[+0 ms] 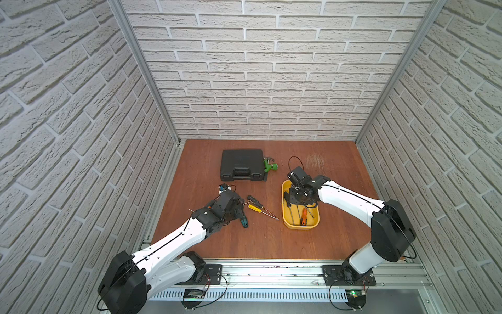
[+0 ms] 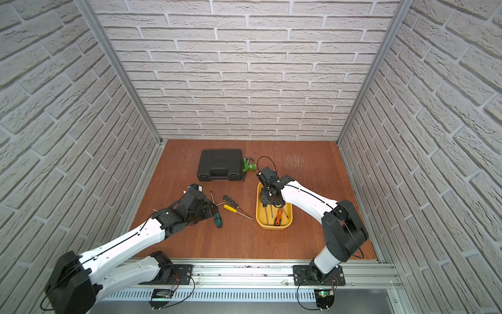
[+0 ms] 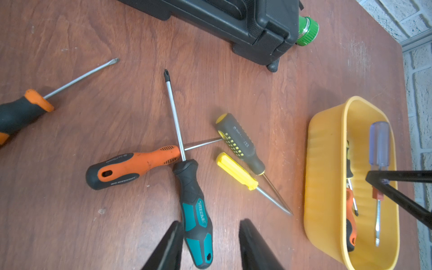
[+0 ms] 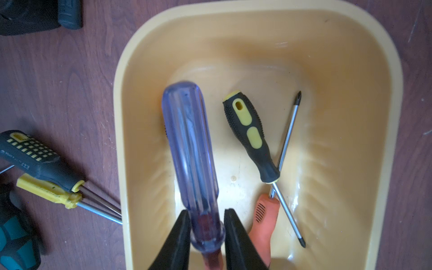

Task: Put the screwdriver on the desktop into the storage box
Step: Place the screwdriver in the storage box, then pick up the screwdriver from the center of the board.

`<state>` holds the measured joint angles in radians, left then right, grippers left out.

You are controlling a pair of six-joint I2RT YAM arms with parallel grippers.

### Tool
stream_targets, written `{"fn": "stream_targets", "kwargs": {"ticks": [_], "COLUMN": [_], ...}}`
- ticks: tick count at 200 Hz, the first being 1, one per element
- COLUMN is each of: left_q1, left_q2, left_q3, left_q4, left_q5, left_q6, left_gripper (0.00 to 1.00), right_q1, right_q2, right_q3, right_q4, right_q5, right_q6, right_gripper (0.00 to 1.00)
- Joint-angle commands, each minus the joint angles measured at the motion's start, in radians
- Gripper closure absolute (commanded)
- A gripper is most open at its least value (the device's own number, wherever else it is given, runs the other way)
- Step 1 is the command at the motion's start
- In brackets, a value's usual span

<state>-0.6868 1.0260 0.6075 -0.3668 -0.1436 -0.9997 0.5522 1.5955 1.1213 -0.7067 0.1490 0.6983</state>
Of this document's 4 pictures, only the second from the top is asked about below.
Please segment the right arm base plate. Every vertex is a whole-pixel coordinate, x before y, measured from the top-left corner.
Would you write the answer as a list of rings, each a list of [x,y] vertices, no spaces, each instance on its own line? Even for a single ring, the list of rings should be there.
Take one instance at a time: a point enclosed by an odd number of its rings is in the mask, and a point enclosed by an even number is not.
[[[294,285],[345,286],[345,275],[341,266],[335,267],[329,273],[322,273],[312,265],[293,265]]]

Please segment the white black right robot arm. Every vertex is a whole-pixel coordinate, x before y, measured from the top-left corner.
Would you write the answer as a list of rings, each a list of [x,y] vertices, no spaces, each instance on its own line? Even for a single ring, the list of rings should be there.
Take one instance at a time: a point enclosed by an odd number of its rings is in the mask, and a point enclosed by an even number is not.
[[[265,204],[283,207],[291,204],[315,218],[323,228],[325,247],[311,260],[310,277],[323,281],[341,263],[347,262],[369,239],[354,204],[320,196],[287,175],[279,177],[265,167],[257,174],[265,193]]]

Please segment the black screwdriver yellow cap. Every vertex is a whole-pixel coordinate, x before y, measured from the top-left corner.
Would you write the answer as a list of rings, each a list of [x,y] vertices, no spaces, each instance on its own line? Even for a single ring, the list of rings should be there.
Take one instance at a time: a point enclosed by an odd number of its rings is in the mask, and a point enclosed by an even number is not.
[[[265,222],[265,225],[266,226],[269,226],[269,217],[268,217],[268,214],[267,214],[267,206],[264,206],[264,222]]]

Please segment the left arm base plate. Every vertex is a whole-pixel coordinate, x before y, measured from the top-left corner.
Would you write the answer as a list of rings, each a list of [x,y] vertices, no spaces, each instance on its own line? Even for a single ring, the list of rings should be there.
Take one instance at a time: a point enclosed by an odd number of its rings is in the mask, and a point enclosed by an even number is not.
[[[159,274],[151,281],[140,285],[174,285],[179,280],[179,285],[190,285],[193,264],[174,264],[170,269],[162,268]]]

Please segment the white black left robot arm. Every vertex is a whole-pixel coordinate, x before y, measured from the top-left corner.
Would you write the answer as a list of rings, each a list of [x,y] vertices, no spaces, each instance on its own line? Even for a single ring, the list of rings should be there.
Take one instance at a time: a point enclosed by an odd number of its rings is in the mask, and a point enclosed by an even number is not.
[[[103,298],[130,286],[168,284],[178,288],[187,271],[173,271],[173,263],[161,251],[131,264],[137,253],[212,218],[217,206],[196,187],[165,209],[155,211],[137,228],[90,251],[61,255],[45,287],[43,311],[87,313]]]

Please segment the orange black long screwdriver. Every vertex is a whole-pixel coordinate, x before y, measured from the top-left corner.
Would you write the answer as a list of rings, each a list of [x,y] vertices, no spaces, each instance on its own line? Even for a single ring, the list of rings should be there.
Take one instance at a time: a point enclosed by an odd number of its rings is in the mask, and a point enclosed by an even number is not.
[[[275,226],[280,226],[281,225],[281,222],[282,222],[282,214],[283,214],[283,209],[282,208],[279,208],[277,210],[277,215],[275,217],[275,221],[274,221],[274,225]]]

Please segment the green black screwdriver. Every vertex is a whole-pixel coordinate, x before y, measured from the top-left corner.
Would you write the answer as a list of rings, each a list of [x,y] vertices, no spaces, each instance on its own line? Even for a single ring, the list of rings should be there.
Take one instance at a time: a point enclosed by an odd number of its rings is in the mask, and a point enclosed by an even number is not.
[[[211,198],[212,198],[212,201],[213,201],[213,204],[214,204],[214,222],[215,222],[215,225],[217,228],[222,228],[222,217],[218,211],[218,205],[216,204],[216,202],[214,201],[214,196],[213,196],[213,192],[210,191],[210,195],[211,195]]]

